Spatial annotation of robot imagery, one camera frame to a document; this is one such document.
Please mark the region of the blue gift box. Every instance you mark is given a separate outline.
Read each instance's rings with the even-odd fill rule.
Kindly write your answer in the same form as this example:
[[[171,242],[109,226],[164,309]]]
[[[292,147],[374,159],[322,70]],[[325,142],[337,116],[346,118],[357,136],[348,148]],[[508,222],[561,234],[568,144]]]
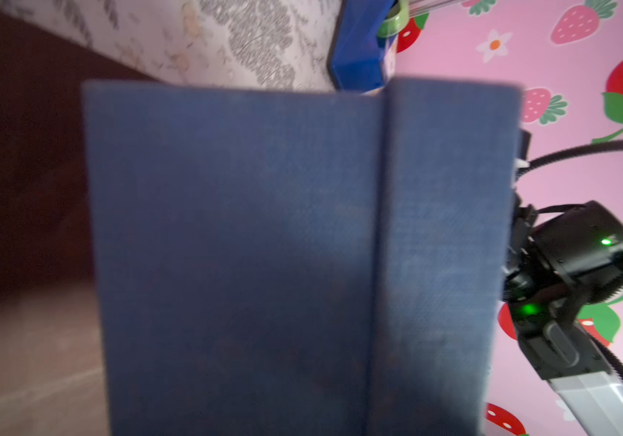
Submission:
[[[91,81],[114,435],[476,435],[522,93]]]

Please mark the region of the maroon wrapping paper sheet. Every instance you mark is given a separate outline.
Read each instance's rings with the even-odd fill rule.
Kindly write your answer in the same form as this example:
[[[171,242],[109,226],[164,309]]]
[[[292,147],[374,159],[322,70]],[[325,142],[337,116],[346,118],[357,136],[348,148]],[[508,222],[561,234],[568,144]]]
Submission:
[[[0,7],[0,435],[106,435],[82,87],[144,75]]]

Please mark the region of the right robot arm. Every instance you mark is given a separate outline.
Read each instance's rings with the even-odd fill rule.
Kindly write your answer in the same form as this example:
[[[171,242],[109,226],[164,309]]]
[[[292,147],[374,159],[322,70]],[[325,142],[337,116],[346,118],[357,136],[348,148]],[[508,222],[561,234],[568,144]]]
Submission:
[[[587,434],[623,435],[623,363],[579,320],[623,289],[622,222],[595,201],[540,210],[515,197],[504,274],[502,300],[533,370]]]

